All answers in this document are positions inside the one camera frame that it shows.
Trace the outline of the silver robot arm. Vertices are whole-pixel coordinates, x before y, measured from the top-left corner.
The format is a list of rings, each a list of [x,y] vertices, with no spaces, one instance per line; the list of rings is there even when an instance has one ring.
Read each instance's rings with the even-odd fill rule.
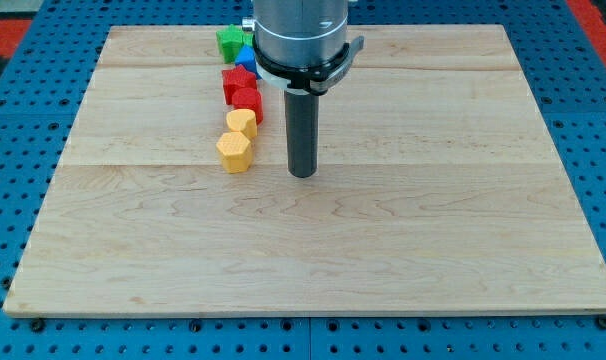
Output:
[[[254,0],[255,48],[287,67],[315,67],[346,41],[347,0]]]

